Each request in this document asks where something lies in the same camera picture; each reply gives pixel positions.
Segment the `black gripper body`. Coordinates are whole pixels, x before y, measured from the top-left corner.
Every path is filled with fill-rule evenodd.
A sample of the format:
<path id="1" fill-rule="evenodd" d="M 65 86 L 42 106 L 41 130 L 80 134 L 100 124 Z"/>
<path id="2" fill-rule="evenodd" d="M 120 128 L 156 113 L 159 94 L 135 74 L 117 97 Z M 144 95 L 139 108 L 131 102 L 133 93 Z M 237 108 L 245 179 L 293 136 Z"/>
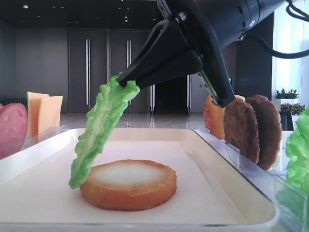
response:
<path id="1" fill-rule="evenodd" d="M 179 24 L 187 42 L 200 55 L 191 40 L 190 12 L 188 11 L 190 1 L 159 0 L 157 4 L 166 20 L 174 20 Z M 220 39 L 221 49 L 225 48 L 241 35 L 241 1 L 210 0 L 208 5 L 215 10 L 214 15 L 219 16 L 223 21 L 224 29 L 217 35 Z"/>

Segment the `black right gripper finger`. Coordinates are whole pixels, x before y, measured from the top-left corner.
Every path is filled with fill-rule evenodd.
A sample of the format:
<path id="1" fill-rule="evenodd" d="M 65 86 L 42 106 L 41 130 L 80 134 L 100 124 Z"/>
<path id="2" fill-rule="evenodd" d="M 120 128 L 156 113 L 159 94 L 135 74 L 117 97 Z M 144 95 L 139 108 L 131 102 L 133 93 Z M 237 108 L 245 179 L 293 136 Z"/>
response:
<path id="1" fill-rule="evenodd" d="M 192 0 L 188 4 L 190 12 L 191 40 L 200 53 L 203 63 L 201 75 L 206 79 L 208 90 L 216 105 L 226 107 L 235 99 L 228 80 L 225 62 L 221 52 L 220 33 L 224 26 L 215 10 L 208 5 L 209 0 Z"/>

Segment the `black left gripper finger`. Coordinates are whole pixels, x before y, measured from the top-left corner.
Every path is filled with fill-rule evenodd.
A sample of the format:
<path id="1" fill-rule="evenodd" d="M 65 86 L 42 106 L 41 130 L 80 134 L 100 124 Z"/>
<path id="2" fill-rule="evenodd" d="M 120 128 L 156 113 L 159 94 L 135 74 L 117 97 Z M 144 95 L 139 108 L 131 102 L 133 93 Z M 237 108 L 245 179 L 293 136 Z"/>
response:
<path id="1" fill-rule="evenodd" d="M 187 42 L 179 24 L 174 20 L 163 20 L 153 28 L 138 56 L 118 78 L 118 83 L 125 87 L 128 81 L 135 81 L 143 89 L 195 74 L 202 68 L 201 57 Z"/>

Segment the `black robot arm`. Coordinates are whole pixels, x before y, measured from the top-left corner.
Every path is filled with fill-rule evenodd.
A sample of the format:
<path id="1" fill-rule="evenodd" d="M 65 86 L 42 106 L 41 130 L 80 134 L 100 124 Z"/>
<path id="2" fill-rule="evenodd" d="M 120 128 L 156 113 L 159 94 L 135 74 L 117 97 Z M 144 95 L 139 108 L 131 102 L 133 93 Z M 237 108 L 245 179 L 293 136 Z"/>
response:
<path id="1" fill-rule="evenodd" d="M 164 20 L 150 33 L 139 55 L 118 79 L 146 88 L 198 73 L 213 101 L 235 99 L 221 50 L 261 22 L 281 0 L 159 0 Z"/>

